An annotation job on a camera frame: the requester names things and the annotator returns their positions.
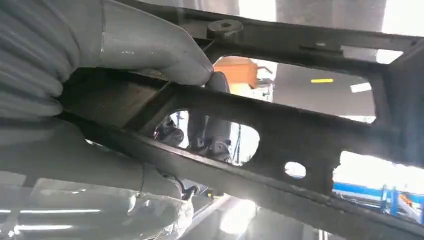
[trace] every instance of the round hole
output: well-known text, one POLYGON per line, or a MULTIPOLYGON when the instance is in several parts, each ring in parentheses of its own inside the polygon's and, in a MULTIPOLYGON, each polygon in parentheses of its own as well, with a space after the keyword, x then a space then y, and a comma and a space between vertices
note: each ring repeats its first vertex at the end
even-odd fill
POLYGON ((221 28, 228 28, 228 27, 230 27, 230 26, 231 26, 231 24, 230 24, 230 23, 228 23, 228 22, 223 22, 223 23, 221 23, 219 26, 220 26, 221 28))
POLYGON ((319 41, 317 43, 315 43, 318 47, 325 47, 327 46, 327 44, 325 42, 319 41))
POLYGON ((284 172, 294 179, 303 179, 306 176, 306 168, 294 161, 289 161, 284 165, 284 172))

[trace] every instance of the yellow light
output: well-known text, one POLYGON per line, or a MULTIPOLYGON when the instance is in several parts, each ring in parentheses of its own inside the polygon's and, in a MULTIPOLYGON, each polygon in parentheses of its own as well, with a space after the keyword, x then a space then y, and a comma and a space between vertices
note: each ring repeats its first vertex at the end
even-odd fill
POLYGON ((334 79, 332 78, 311 79, 310 82, 313 84, 329 84, 334 82, 334 79))

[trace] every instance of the metal frame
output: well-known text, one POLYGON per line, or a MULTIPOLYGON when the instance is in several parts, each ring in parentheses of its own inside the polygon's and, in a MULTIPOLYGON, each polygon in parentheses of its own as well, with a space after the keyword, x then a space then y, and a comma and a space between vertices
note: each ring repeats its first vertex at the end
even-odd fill
POLYGON ((68 112, 61 117, 79 126, 88 139, 150 162, 180 178, 252 199, 262 207, 341 237, 424 237, 424 228, 418 224, 331 196, 332 172, 339 164, 341 151, 372 155, 405 165, 424 165, 421 146, 424 96, 420 94, 420 87, 424 85, 420 81, 424 71, 421 67, 424 61, 422 38, 262 22, 129 0, 121 2, 180 25, 203 47, 212 62, 221 56, 240 55, 365 77, 373 88, 377 120, 373 124, 354 122, 101 69, 98 70, 102 73, 100 80, 98 75, 85 76, 97 81, 65 87, 60 99, 68 112), (224 21, 229 26, 226 24, 221 29, 215 21, 224 21), (342 46, 403 51, 404 55, 384 65, 347 59, 342 46), (113 84, 96 90, 90 88, 98 87, 98 83, 113 84), (160 90, 152 98, 143 99, 143 104, 137 104, 136 108, 125 104, 112 108, 102 105, 106 99, 112 102, 114 98, 140 98, 140 94, 131 91, 114 91, 115 86, 129 87, 129 83, 160 90), (168 114, 184 109, 253 127, 260 135, 253 159, 243 167, 235 167, 146 137, 168 114), (286 175, 284 165, 288 161, 305 166, 306 177, 294 179, 286 175))

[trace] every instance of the orange object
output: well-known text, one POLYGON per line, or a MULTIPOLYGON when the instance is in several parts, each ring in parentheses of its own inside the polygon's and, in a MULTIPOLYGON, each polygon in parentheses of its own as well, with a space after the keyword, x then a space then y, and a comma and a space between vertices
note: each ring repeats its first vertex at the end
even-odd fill
POLYGON ((246 95, 246 91, 258 87, 258 65, 250 58, 241 56, 226 56, 214 65, 215 72, 226 76, 230 92, 236 95, 246 95))

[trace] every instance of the cutout hole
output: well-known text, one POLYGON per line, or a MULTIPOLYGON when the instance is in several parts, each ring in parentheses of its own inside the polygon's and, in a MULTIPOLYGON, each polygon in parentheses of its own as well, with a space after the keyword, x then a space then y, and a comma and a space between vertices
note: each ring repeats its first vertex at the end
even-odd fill
POLYGON ((318 47, 325 47, 327 44, 325 42, 319 41, 315 43, 318 47))
POLYGON ((252 127, 183 110, 167 116, 157 126, 154 139, 200 156, 241 166, 256 153, 260 136, 252 127))
POLYGON ((228 27, 231 27, 231 24, 230 24, 230 23, 228 23, 228 22, 223 22, 223 23, 221 23, 219 26, 220 26, 221 28, 228 28, 228 27))
POLYGON ((295 161, 289 161, 284 165, 284 172, 294 179, 303 179, 306 176, 306 168, 295 161))

